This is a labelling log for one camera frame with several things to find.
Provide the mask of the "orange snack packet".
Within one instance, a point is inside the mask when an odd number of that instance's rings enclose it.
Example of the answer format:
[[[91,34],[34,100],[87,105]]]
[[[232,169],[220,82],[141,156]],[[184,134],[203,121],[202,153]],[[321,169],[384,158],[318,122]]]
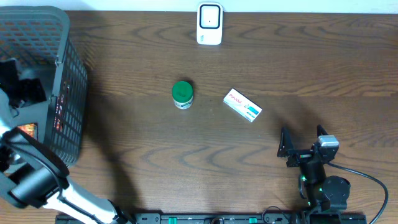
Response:
[[[18,126],[23,132],[27,133],[32,138],[38,140],[38,125],[35,123],[23,124]]]

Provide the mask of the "white Panadol medicine box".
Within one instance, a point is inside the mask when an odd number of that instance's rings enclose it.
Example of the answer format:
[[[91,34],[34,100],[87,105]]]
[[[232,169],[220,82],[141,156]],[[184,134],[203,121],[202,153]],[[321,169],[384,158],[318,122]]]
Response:
[[[234,88],[226,94],[223,102],[250,122],[253,122],[262,112],[260,106]]]

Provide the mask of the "green lid jar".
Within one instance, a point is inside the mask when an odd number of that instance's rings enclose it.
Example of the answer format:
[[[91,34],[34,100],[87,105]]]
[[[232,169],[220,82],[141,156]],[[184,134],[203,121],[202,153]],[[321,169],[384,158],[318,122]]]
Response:
[[[181,109],[188,109],[193,103],[193,87],[189,82],[180,81],[172,87],[174,105]]]

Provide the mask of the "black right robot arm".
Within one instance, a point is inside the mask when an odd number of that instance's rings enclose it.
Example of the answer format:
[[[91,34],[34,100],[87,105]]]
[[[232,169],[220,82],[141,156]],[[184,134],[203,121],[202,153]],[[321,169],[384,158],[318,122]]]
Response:
[[[317,140],[310,149],[296,149],[287,128],[281,129],[277,157],[286,158],[287,167],[298,167],[298,191],[310,208],[321,212],[347,209],[350,182],[335,175],[327,176],[324,165],[332,161],[339,149],[334,135],[317,126]]]

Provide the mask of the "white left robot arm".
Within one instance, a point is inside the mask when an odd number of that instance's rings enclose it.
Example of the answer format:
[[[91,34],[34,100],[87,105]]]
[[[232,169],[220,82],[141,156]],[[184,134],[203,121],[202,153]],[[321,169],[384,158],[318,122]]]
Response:
[[[82,223],[135,223],[112,201],[72,181],[66,163],[39,139],[40,106],[47,100],[39,77],[23,77],[15,58],[1,61],[1,198],[18,208],[57,210]]]

